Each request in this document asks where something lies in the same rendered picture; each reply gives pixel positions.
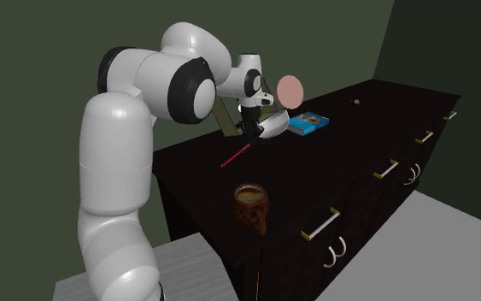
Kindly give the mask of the white bowl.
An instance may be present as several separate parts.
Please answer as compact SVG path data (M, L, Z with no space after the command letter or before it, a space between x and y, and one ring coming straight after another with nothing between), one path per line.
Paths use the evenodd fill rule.
M270 139L281 134L289 125L289 115L286 109L281 109L260 123L263 131L261 139Z

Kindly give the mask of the translucent green glass panel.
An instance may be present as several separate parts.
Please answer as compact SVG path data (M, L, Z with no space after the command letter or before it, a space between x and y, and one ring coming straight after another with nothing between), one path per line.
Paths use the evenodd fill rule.
M259 122L270 118L278 112L280 108L281 105L278 103L277 98L275 98L273 105L261 108ZM239 102L235 98L217 96L214 101L212 113L222 133L226 137L243 135L242 128L238 126L242 120L241 109L239 108Z

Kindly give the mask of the red pen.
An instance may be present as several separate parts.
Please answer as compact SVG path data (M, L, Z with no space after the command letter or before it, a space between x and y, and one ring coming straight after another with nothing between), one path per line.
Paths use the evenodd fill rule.
M232 162L235 158L237 158L239 155L241 155L242 153L244 153L249 147L251 146L251 144L246 144L245 146L243 146L240 150L236 151L232 156L230 156L229 158L227 158L224 162L222 162L218 169L222 169L224 168L226 165L228 165L230 162Z

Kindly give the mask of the pink round disc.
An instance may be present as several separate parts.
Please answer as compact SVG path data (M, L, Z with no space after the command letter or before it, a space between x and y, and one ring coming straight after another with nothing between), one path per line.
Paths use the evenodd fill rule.
M302 104L304 90L301 81L293 76L282 77L277 84L277 98L287 109L296 109Z

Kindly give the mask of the blue book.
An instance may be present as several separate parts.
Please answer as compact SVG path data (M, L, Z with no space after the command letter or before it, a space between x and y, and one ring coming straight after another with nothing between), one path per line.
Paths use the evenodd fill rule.
M330 119L313 112L305 112L289 119L287 130L305 136L329 124Z

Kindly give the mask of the dark wooden drawer cabinet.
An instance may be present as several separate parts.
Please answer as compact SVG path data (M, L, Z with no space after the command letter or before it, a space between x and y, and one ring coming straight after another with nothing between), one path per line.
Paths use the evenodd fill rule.
M300 106L327 126L261 139L222 169L247 144L242 137L215 131L158 150L153 172L170 237L200 233L239 301L315 301L417 187L457 101L368 80ZM233 216L245 183L267 191L264 236Z

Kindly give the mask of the brown patterned mug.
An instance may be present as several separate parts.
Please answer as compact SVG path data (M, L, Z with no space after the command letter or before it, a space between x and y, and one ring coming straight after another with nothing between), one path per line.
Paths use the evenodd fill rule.
M260 185L245 183L233 193L232 213L237 223L251 227L259 236L267 232L269 198Z

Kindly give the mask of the grey robot stand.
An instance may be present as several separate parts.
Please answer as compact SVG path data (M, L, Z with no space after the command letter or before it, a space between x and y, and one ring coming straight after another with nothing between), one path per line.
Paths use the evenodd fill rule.
M226 269L207 240L195 233L154 249L166 301L239 301ZM56 283L52 301L97 301L87 274Z

